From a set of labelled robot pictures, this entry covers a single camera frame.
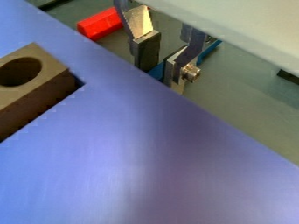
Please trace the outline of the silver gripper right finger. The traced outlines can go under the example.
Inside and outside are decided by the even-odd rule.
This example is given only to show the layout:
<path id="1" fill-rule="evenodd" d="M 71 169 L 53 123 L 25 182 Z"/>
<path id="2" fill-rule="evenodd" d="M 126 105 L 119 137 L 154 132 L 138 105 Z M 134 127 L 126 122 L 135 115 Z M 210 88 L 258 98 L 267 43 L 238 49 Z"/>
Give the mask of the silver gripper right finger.
<path id="1" fill-rule="evenodd" d="M 181 39 L 187 43 L 182 49 L 169 56 L 163 65 L 163 84 L 178 94 L 183 93 L 186 82 L 195 82 L 201 69 L 194 62 L 202 53 L 207 35 L 187 24 L 182 25 Z"/>

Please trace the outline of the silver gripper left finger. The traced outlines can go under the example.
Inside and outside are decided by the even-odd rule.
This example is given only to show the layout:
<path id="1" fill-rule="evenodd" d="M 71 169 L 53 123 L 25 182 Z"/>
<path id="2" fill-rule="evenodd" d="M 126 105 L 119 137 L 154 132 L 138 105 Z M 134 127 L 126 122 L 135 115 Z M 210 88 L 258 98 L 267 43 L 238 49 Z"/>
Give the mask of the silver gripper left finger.
<path id="1" fill-rule="evenodd" d="M 134 0 L 114 0 L 114 5 L 129 36 L 135 67 L 149 72 L 159 63 L 162 33 L 154 28 L 147 6 L 141 4 L 130 8 L 131 1 Z"/>

